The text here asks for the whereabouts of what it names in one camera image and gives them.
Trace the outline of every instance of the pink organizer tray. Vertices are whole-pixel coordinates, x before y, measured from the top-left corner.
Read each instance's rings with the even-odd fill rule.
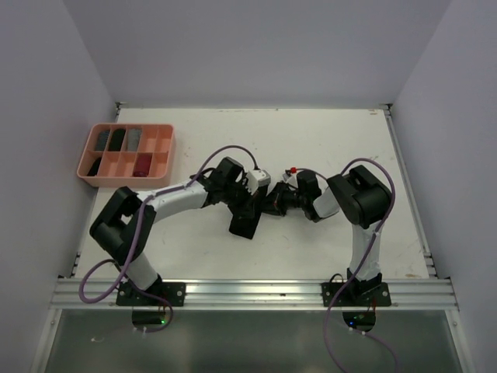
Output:
[[[113,132],[119,128],[126,130],[121,149],[118,152],[109,151],[110,139]],[[137,151],[127,150],[127,137],[132,128],[141,129]],[[97,139],[102,131],[110,130],[109,137],[102,152],[95,150]],[[79,161],[77,174],[94,187],[130,187],[130,188],[160,188],[169,185],[171,166],[175,147],[174,127],[171,124],[115,124],[101,123],[93,126],[85,150]],[[148,175],[134,176],[135,167],[143,169],[143,162],[137,166],[138,157],[151,157]],[[101,158],[98,172],[88,176],[95,160]]]

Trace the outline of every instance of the black mounting plate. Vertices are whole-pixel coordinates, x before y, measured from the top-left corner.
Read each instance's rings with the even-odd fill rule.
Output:
[[[323,305],[325,307],[329,306],[333,295],[342,287],[342,285],[342,282],[323,282],[321,284],[321,296],[323,297]],[[376,301],[376,307],[391,306],[390,291],[388,290],[388,284],[386,282],[382,282],[379,286],[362,293],[355,299],[347,289],[345,289],[337,299],[335,307],[369,307],[373,300]]]
[[[162,305],[159,301],[137,293],[127,282],[121,283],[118,290],[116,305],[132,307]],[[155,295],[164,297],[173,307],[183,307],[185,294],[184,282],[162,282],[160,288],[155,289]]]

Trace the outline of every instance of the orange storage box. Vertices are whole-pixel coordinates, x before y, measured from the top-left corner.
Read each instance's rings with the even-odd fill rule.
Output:
[[[110,150],[114,134],[118,140],[117,148],[114,142],[113,150]],[[135,137],[137,147],[127,148],[129,136]],[[174,148],[174,127],[171,124],[96,124],[86,142],[77,174],[94,187],[166,187],[171,176]],[[135,172],[135,167],[140,167],[140,172]]]

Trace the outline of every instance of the wall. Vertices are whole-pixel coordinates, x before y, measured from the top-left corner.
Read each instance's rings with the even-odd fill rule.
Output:
[[[83,143],[113,102],[60,1],[0,2],[0,50],[0,361],[23,372],[92,200]]]
[[[65,0],[110,93],[160,106],[391,103],[450,0]]]
[[[393,118],[427,239],[479,371],[495,371],[497,2],[453,0]]]

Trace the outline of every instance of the table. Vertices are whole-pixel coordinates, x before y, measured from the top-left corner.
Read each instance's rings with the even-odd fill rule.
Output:
[[[307,167],[332,176],[357,157],[381,163],[397,187],[397,202],[381,237],[385,279],[428,278],[424,248],[408,202],[398,158],[382,110],[312,109],[122,109],[119,123],[167,123],[176,131],[172,183],[188,179],[221,146],[249,148],[261,168],[279,181],[285,169]],[[237,150],[229,155],[247,166]],[[384,177],[367,167],[381,180]],[[108,258],[89,236],[89,224],[112,195],[99,189],[79,248],[75,277]],[[145,252],[154,268],[169,279],[325,279],[345,274],[352,253],[352,229],[343,214],[313,223],[302,211],[286,217],[261,217],[253,240],[228,232],[231,214],[219,204],[185,211],[154,225]],[[95,277],[115,277],[108,266]]]

